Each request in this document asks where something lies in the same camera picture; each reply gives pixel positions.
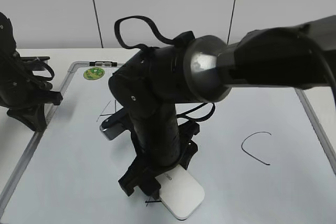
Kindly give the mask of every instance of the black mechanical part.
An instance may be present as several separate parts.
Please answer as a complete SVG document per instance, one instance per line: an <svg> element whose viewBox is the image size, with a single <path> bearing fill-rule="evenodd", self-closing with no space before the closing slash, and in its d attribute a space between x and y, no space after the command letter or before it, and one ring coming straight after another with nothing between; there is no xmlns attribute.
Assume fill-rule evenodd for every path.
<svg viewBox="0 0 336 224"><path fill-rule="evenodd" d="M178 164L184 169L188 168L191 158L198 150L197 145L192 141L192 137L200 132L200 127L197 123L192 121L187 121L178 127L179 141L176 141L176 143L178 143L179 146L174 146L174 148L179 150L179 155L174 157L174 162L170 163L169 166L167 166L166 163L165 165L161 165L153 159L152 153L144 152L144 148L140 144L141 141L138 139L138 134L132 127L133 124L125 108L119 110L101 124L102 132L110 140L125 130L131 132L132 143L137 155L127 172L119 179L119 184L128 196L134 192L134 187L139 186L147 196L158 199L161 185L155 177L173 169Z"/></svg>
<svg viewBox="0 0 336 224"><path fill-rule="evenodd" d="M147 22L156 38L171 46L127 46L120 36L120 23L129 18ZM252 31L229 46L215 36L195 39L190 31L166 39L153 21L142 16L117 21L114 31L123 47L140 49L109 80L112 94L124 106L128 126L114 118L107 131L115 137L130 129L137 154L119 180L127 195L136 185L147 195L155 194L155 176L176 164L187 169L197 152L191 137L198 133L198 124L184 116L190 120L177 128L176 103L218 102L232 87L332 85L336 90L336 40L330 39L336 38L335 16L297 27ZM200 120L213 112L214 107Z"/></svg>
<svg viewBox="0 0 336 224"><path fill-rule="evenodd" d="M55 76L45 61L49 57L21 57L16 51L11 21L0 13L0 106L9 108L7 115L33 131L46 128L44 104L60 105L60 92L50 91ZM50 77L36 76L33 71L48 70Z"/></svg>

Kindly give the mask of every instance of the round sticker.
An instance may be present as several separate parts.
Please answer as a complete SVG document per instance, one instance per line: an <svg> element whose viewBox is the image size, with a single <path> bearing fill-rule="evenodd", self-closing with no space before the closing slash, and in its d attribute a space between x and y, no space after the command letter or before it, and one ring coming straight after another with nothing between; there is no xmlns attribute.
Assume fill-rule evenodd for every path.
<svg viewBox="0 0 336 224"><path fill-rule="evenodd" d="M84 72L84 78L89 81L95 81L102 78L105 71L102 68L90 68Z"/></svg>

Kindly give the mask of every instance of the whiteboard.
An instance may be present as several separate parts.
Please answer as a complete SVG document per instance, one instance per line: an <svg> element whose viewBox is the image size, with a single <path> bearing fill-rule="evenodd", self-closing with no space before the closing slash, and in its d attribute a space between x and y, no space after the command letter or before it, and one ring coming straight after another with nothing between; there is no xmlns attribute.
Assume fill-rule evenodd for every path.
<svg viewBox="0 0 336 224"><path fill-rule="evenodd" d="M99 131L107 118L99 115L115 110L114 69L97 81L83 78L86 69L76 71L1 222L180 223L138 188L127 197L119 187L135 158L130 134L107 141ZM241 149L261 131L271 135L255 134L243 148L269 165ZM294 89L232 89L193 140L188 170L205 199L184 223L336 223L336 178Z"/></svg>

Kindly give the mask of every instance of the black marker line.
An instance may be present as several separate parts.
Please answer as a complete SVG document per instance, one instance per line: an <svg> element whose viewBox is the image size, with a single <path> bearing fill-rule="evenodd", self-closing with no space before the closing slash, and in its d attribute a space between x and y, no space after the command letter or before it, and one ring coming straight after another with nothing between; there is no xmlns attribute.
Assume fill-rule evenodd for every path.
<svg viewBox="0 0 336 224"><path fill-rule="evenodd" d="M253 136L253 135L255 135L255 134L259 134L259 133L266 133L266 134L269 134L269 135L272 136L272 134L269 133L269 132L267 132L267 131L259 131L259 132L253 133L252 135L250 135L250 136L248 136L247 138L245 138L244 141L242 142L242 145L241 145L242 150L243 150L243 152L245 152L247 155L249 155L250 157L256 159L257 161L263 163L264 165L270 165L270 164L268 164L268 163L266 163L266 162L264 162L264 161L258 159L257 157L253 156L252 154L248 153L248 152L244 149L244 147L243 147L245 141L246 141L248 138L250 138L251 136Z"/></svg>

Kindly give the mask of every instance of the cable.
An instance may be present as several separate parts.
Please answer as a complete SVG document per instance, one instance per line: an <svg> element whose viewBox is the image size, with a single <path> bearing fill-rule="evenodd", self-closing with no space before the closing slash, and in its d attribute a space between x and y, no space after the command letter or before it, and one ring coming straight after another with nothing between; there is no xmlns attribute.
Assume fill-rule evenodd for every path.
<svg viewBox="0 0 336 224"><path fill-rule="evenodd" d="M331 91L334 96L334 102L336 106L336 79L329 66L329 63L325 59L326 57L324 56L323 50L320 48L319 45L317 45L317 43L314 40L309 38L304 33L299 32L297 35L297 38L301 39L302 41L304 41L305 44L307 44L310 50L309 52L313 54L320 62L321 67L324 69L324 74L325 74L324 77L326 78L326 80L328 81L331 87Z"/></svg>
<svg viewBox="0 0 336 224"><path fill-rule="evenodd" d="M200 108L204 107L207 104L208 103L202 103L201 105L199 105L199 106L197 106L197 107L195 107L191 110L188 110L186 112L178 114L177 118L184 118L184 119L187 119L187 120L190 120L190 121L193 121L193 122L204 122L204 121L208 120L215 113L216 105L214 103L212 103L212 108L211 108L210 112L208 114L206 114L205 116L201 117L201 118L191 118L187 115L196 111L196 110L199 110Z"/></svg>

